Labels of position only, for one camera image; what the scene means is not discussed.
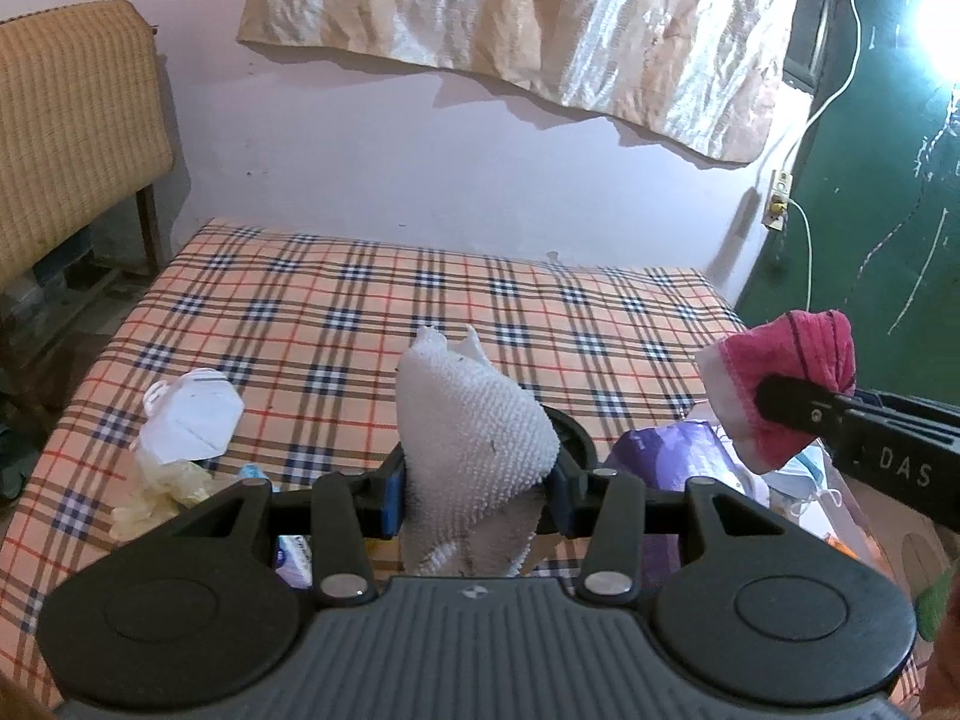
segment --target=power cord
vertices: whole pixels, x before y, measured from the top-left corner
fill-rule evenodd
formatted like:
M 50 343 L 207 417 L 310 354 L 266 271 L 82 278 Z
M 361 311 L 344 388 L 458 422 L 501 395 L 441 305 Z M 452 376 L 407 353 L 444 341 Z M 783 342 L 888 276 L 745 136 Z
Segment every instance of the power cord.
M 813 296 L 813 240 L 810 238 L 810 220 L 806 217 L 803 206 L 795 201 L 793 197 L 790 199 L 790 205 L 795 205 L 797 210 L 800 211 L 800 217 L 803 219 L 803 227 L 806 229 L 806 308 L 803 310 L 809 311 L 810 298 Z
M 833 103 L 840 95 L 842 95 L 851 83 L 853 83 L 853 76 L 856 74 L 857 65 L 860 63 L 860 49 L 861 44 L 863 43 L 863 23 L 860 21 L 860 14 L 856 9 L 856 0 L 850 0 L 851 11 L 853 11 L 853 20 L 856 22 L 856 49 L 853 51 L 853 63 L 850 66 L 850 73 L 847 75 L 847 80 L 843 82 L 839 89 L 836 90 L 832 95 L 830 95 L 824 104 L 820 106 L 813 116 L 811 116 L 806 124 L 803 126 L 803 130 L 800 131 L 800 135 L 797 136 L 797 140 L 792 143 L 790 148 L 786 151 L 786 156 L 784 156 L 784 170 L 783 172 L 789 172 L 788 168 L 790 166 L 790 161 L 793 156 L 793 152 L 800 142 L 803 141 L 803 137 L 810 127 L 813 127 L 813 124 L 818 121 L 818 119 L 824 114 L 824 111 L 827 110 L 829 105 Z M 813 240 L 810 237 L 810 220 L 806 217 L 806 212 L 800 207 L 800 204 L 789 197 L 787 199 L 789 205 L 796 206 L 797 210 L 800 211 L 800 216 L 803 218 L 803 226 L 806 229 L 806 310 L 810 310 L 810 301 L 813 297 Z
M 784 156 L 784 172 L 787 172 L 794 149 L 800 146 L 800 142 L 803 141 L 803 137 L 808 129 L 813 127 L 813 124 L 815 124 L 815 122 L 817 122 L 818 119 L 824 114 L 824 111 L 827 110 L 829 105 L 838 97 L 840 97 L 840 95 L 846 92 L 851 83 L 853 83 L 853 76 L 856 73 L 856 66 L 860 63 L 860 47 L 863 43 L 863 23 L 861 23 L 860 14 L 856 9 L 856 0 L 850 0 L 850 7 L 851 10 L 853 10 L 853 20 L 856 22 L 856 49 L 853 52 L 853 63 L 851 63 L 850 66 L 850 73 L 847 75 L 847 80 L 843 82 L 840 88 L 837 89 L 837 91 L 830 95 L 826 100 L 824 100 L 824 104 L 820 106 L 817 112 L 813 114 L 813 116 L 811 116 L 803 126 L 803 129 L 800 131 L 800 135 L 797 136 L 797 140 L 794 141 L 793 145 L 787 150 L 786 156 Z

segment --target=green door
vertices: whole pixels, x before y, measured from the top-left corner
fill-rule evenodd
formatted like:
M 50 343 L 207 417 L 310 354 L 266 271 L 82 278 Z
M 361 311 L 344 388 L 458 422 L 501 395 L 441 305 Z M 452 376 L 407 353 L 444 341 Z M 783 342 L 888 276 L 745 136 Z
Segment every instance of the green door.
M 947 122 L 952 81 L 918 38 L 922 3 L 857 0 L 859 69 L 800 156 L 793 196 L 813 238 L 811 311 L 850 317 L 859 384 L 960 404 L 960 114 Z M 856 45 L 848 5 L 840 12 L 829 89 L 846 77 Z M 960 0 L 934 18 L 944 41 L 960 44 Z M 737 310 L 750 326 L 769 322 L 803 308 L 805 292 L 806 239 L 794 212 L 767 240 Z

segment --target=plaid pattern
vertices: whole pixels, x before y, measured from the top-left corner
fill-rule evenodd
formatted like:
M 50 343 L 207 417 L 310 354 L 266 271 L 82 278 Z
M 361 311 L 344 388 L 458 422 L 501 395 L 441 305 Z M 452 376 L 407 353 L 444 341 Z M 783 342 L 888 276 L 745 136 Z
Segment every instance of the plaid pattern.
M 282 488 L 369 469 L 397 442 L 397 358 L 423 323 L 472 324 L 493 365 L 579 420 L 601 458 L 703 397 L 692 353 L 739 329 L 694 271 L 570 269 L 210 223 L 131 312 L 50 437 L 0 550 L 0 668 L 58 699 L 32 630 L 42 598 L 102 557 L 131 470 L 141 394 L 217 367 L 246 410 L 227 454 Z M 395 545 L 373 548 L 380 576 Z M 575 575 L 582 542 L 536 573 Z

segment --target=light bulb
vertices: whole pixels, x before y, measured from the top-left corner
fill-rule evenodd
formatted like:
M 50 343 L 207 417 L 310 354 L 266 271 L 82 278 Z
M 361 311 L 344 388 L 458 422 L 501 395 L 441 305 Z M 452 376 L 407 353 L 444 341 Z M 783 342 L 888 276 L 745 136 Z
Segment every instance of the light bulb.
M 960 0 L 921 1 L 916 30 L 933 70 L 945 81 L 960 81 Z

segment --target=plaid mattress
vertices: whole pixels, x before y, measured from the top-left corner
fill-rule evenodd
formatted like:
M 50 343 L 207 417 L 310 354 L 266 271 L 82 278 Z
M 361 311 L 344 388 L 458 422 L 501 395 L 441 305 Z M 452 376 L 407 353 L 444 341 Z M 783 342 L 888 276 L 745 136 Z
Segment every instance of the plaid mattress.
M 246 406 L 227 454 L 280 488 L 376 466 L 397 443 L 394 371 L 421 325 L 472 324 L 491 361 L 587 429 L 601 459 L 624 431 L 682 418 L 703 389 L 693 352 L 740 328 L 694 271 L 570 269 L 437 250 L 206 225 L 90 368 L 0 549 L 0 668 L 59 696 L 32 634 L 44 596 L 113 548 L 140 396 L 161 377 L 222 370 Z M 569 576 L 565 542 L 539 573 Z M 376 560 L 383 571 L 397 567 Z

